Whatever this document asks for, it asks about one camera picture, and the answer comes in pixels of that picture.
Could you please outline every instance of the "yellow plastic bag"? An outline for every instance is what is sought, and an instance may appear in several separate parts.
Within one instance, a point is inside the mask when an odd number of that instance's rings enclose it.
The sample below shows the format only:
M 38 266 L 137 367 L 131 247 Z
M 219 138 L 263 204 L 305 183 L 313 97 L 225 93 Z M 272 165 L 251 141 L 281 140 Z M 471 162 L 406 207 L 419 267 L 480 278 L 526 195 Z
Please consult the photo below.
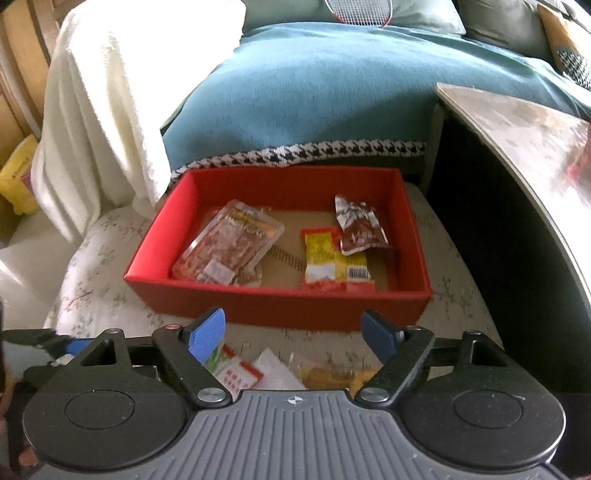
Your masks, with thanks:
M 26 137 L 0 170 L 0 194 L 12 203 L 17 215 L 30 215 L 39 208 L 31 188 L 31 164 L 37 144 L 34 136 Z

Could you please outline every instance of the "gray ribbed plate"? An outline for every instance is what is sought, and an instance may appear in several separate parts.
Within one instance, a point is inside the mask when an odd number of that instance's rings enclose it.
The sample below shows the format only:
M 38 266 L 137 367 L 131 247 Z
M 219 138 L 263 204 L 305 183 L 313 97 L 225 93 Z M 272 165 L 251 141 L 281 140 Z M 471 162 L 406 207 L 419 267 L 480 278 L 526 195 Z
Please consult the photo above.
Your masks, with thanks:
M 43 466 L 31 479 L 83 474 Z M 403 435 L 393 416 L 354 405 L 342 391 L 245 391 L 234 405 L 199 413 L 183 438 L 134 468 L 93 480 L 551 480 L 545 467 L 478 475 L 442 465 Z

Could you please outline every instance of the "metal screw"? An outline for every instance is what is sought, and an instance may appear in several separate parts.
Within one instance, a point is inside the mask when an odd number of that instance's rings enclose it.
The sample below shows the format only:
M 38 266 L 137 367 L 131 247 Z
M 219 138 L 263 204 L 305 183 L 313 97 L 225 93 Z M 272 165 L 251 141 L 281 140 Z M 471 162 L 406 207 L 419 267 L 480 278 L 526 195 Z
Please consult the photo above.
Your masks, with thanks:
M 204 388 L 199 390 L 197 398 L 205 403 L 220 403 L 226 399 L 226 392 L 217 387 Z
M 360 393 L 359 396 L 370 403 L 382 403 L 390 398 L 390 394 L 387 390 L 383 388 L 364 388 Z

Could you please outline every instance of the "floor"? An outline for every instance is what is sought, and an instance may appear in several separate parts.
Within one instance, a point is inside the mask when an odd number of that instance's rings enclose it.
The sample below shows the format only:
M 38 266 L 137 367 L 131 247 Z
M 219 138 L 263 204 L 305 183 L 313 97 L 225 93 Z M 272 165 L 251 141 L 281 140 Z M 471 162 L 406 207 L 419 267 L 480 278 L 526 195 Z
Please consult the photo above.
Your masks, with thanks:
M 43 327 L 77 247 L 41 210 L 22 220 L 10 245 L 0 249 L 4 329 Z

